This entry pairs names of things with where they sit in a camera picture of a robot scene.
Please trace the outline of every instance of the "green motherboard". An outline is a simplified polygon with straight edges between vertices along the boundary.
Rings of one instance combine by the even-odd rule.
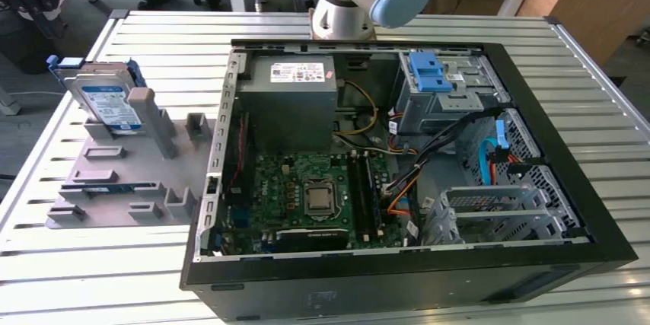
[[[265,245],[265,239],[287,229],[345,229],[350,235],[348,249],[402,245],[397,222],[384,223],[380,237],[370,241],[360,239],[356,203],[350,194],[349,158],[349,155],[325,154],[258,155],[254,203],[247,212],[250,226],[238,230],[233,237],[238,254],[273,251],[273,247]],[[381,186],[389,182],[388,161],[382,154],[369,156],[368,161],[374,183]]]

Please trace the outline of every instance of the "power supply label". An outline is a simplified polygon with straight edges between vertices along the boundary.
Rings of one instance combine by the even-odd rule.
[[[271,66],[271,83],[325,83],[326,65],[319,62],[278,63]]]
[[[82,90],[86,101],[110,129],[129,132],[143,127],[134,108],[126,102],[122,87],[82,87]]]

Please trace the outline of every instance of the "hard drive label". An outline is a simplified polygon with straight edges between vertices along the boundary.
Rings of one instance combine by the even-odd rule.
[[[122,87],[82,87],[86,100],[109,128],[118,131],[141,129],[143,123],[134,108],[126,102],[126,91]]]

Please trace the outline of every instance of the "ram slot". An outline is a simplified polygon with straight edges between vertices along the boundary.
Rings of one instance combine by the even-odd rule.
[[[357,238],[370,241],[381,234],[380,196],[368,157],[352,155],[348,159],[348,175]]]

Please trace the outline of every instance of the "metal table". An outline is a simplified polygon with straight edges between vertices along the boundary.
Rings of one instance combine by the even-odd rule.
[[[650,323],[650,128],[564,28],[541,18],[426,16],[377,33],[382,40],[505,44],[640,260],[525,304],[299,323]],[[309,19],[303,14],[133,11],[109,20],[87,58],[133,56],[173,118],[194,111],[214,116],[234,37],[306,39]],[[194,294],[178,289],[187,226],[45,227],[87,136],[85,118],[67,94],[0,205],[0,318],[21,324],[217,323]]]

